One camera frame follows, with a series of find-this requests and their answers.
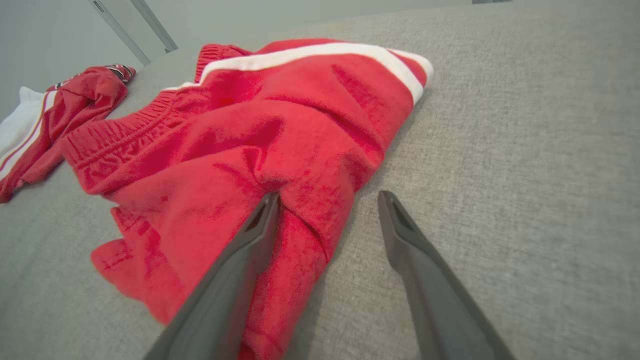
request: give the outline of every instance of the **white stripe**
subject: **white stripe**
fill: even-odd
[[[389,51],[395,54],[398,54],[403,58],[408,58],[417,62],[422,67],[424,72],[427,74],[427,83],[424,85],[424,87],[429,86],[429,84],[431,83],[431,79],[433,79],[433,65],[427,58],[424,58],[420,55],[416,55],[413,53],[407,53],[406,51],[402,51],[402,50],[389,49]]]
[[[17,151],[11,158],[9,158],[9,160],[6,162],[6,164],[4,164],[4,168],[2,170],[0,170],[0,179],[4,179],[4,177],[7,176],[11,172],[12,168],[18,162],[20,157],[40,137],[40,133],[42,132],[42,121],[40,121],[41,120],[40,114],[44,115],[44,113],[53,106],[53,103],[54,103],[55,98],[56,98],[56,92],[57,92],[57,90],[49,92],[49,95],[47,96],[46,103],[44,104],[44,111],[42,111],[42,102],[40,102],[40,106],[37,108],[37,112],[33,113],[33,115],[36,117],[36,119],[35,119],[35,121],[32,120],[33,121],[33,125],[29,128],[29,131],[25,134],[25,137],[18,143],[18,145],[16,145],[14,148],[12,148],[10,151],[8,151],[5,154],[5,158],[6,158],[6,156],[11,154],[13,151],[18,149],[22,144],[24,144],[24,146],[22,146],[22,148],[20,148],[20,150]]]
[[[388,50],[375,45],[349,44],[341,42],[310,45],[268,54],[240,56],[237,58],[212,61],[208,63],[207,66],[205,66],[204,70],[202,71],[200,81],[197,84],[187,82],[182,84],[181,86],[166,88],[165,90],[178,90],[190,86],[199,86],[202,84],[202,82],[210,72],[216,70],[258,71],[284,65],[295,60],[307,58],[309,56],[345,54],[366,56],[368,58],[376,60],[378,63],[383,65],[389,72],[395,75],[395,77],[400,80],[400,82],[402,82],[402,84],[404,84],[407,89],[409,89],[413,97],[414,104],[418,101],[418,99],[420,99],[420,96],[422,96],[423,88],[418,79],[399,58],[391,54]],[[419,55],[412,54],[411,59],[415,60],[416,58],[424,59]],[[422,65],[424,61],[421,60],[418,61],[418,63]]]

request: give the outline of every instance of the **white fabric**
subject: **white fabric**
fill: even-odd
[[[433,74],[433,66],[429,60],[420,55],[394,51],[400,56],[404,56],[415,60],[424,69],[428,75]],[[178,90],[190,86],[200,86],[209,73],[215,70],[240,70],[240,71],[258,71],[270,69],[284,65],[286,63],[307,58],[309,56],[321,55],[345,55],[355,54],[366,56],[383,65],[389,72],[402,82],[411,92],[413,103],[415,104],[422,96],[423,87],[420,81],[413,75],[411,70],[389,50],[375,45],[367,44],[350,44],[345,42],[336,42],[330,44],[310,45],[276,51],[274,53],[259,54],[251,56],[240,56],[237,58],[229,58],[223,60],[212,61],[205,66],[202,71],[200,81],[196,83],[187,82],[181,86],[166,88],[165,90]]]
[[[11,172],[24,152],[40,136],[40,117],[53,106],[55,93],[53,91],[45,95],[25,86],[20,88],[20,104],[0,123],[0,180]]]

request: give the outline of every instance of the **clothing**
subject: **clothing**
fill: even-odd
[[[44,94],[20,88],[20,104],[0,124],[0,202],[44,180],[63,160],[60,138],[104,119],[127,96],[124,83],[134,74],[119,64],[90,67]]]
[[[241,358],[279,358],[355,192],[432,73],[421,56],[327,39],[256,53],[203,47],[194,83],[64,139],[84,190],[118,204],[123,238],[96,249],[94,265],[168,323],[260,198],[278,191],[280,226]]]

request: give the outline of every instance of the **red stripe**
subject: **red stripe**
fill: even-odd
[[[44,115],[44,111],[45,111],[45,107],[47,106],[47,97],[49,96],[49,92],[44,94],[44,100],[42,101],[42,110],[40,110],[40,118],[38,119],[38,123],[36,124],[36,126],[33,128],[33,130],[31,131],[31,134],[29,135],[29,137],[24,140],[22,142],[22,144],[20,144],[20,146],[18,147],[18,149],[15,149],[9,156],[6,157],[6,159],[4,159],[4,161],[2,162],[2,165],[0,165],[0,170],[4,169],[4,166],[6,165],[6,162],[9,161],[9,159],[16,154],[16,152],[20,151],[20,149],[25,146],[25,144],[27,144],[29,142],[29,140],[33,137],[33,135],[36,133],[36,130],[40,127],[40,123],[42,122],[42,116]]]

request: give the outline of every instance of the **red garment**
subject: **red garment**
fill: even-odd
[[[429,62],[334,40],[255,54],[207,45],[196,83],[69,135],[85,191],[119,204],[124,238],[92,253],[98,271],[168,323],[260,198],[282,213],[258,278],[241,358],[277,359],[371,178],[422,95]]]
[[[128,72],[120,77],[116,66]],[[20,105],[0,126],[0,202],[49,176],[63,160],[58,140],[104,119],[127,96],[123,82],[134,74],[123,65],[90,67],[44,94],[21,88]]]

